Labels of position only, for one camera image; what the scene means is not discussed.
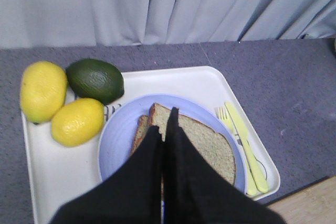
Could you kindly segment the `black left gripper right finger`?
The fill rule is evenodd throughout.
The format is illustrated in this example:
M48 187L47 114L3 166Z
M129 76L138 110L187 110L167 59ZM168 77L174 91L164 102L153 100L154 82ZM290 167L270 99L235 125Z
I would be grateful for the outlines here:
M173 108L163 154L164 223L284 223L215 172L178 122Z

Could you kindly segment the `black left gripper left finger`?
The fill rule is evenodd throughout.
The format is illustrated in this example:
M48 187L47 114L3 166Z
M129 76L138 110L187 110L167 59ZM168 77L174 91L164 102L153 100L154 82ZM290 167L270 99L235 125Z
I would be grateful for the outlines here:
M162 135L152 126L112 176L61 206L50 222L160 223L162 154Z

